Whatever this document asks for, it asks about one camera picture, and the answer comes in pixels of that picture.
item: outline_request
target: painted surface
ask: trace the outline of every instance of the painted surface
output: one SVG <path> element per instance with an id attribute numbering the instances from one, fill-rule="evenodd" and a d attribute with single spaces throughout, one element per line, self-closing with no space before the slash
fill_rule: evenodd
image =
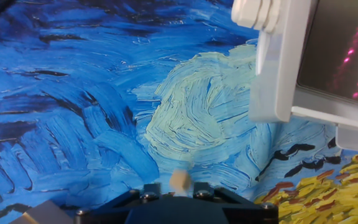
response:
<path id="1" fill-rule="evenodd" d="M 322 203 L 300 198 L 322 195 L 314 176 L 340 175 L 355 152 L 330 126 L 248 120 L 257 33 L 231 22 L 231 4 L 17 1 L 1 15 L 0 223 L 48 199 L 70 211 L 151 182 L 168 192 L 189 166 L 195 181 L 281 203 L 285 221 Z M 313 196 L 276 187 L 304 192 L 305 177 Z M 353 181 L 320 179 L 324 194 Z"/>
<path id="2" fill-rule="evenodd" d="M 344 152 L 350 159 L 337 175 L 335 169 L 293 182 L 279 182 L 255 203 L 279 205 L 284 223 L 358 223 L 358 155 Z"/>

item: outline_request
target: bolt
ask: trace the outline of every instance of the bolt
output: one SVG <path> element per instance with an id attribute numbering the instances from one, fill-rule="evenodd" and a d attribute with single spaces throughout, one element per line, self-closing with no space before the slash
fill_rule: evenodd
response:
<path id="1" fill-rule="evenodd" d="M 157 195 L 154 192 L 145 192 L 142 196 L 144 199 L 156 198 Z"/>
<path id="2" fill-rule="evenodd" d="M 199 190 L 196 193 L 196 197 L 198 197 L 198 198 L 206 198 L 206 197 L 210 197 L 210 196 L 212 196 L 212 194 L 207 190 Z"/>
<path id="3" fill-rule="evenodd" d="M 82 215 L 88 214 L 89 212 L 90 212 L 90 210 L 87 208 L 80 208 L 75 213 L 79 216 L 82 216 Z"/>
<path id="4" fill-rule="evenodd" d="M 260 206 L 265 210 L 271 210 L 271 209 L 276 209 L 277 208 L 277 206 L 275 204 L 272 204 L 270 202 L 262 203 Z"/>

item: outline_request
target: reflective screen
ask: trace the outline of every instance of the reflective screen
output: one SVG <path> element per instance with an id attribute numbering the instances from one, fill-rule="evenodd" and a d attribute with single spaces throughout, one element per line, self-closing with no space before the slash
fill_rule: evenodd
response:
<path id="1" fill-rule="evenodd" d="M 358 0 L 320 0 L 299 86 L 358 102 Z"/>

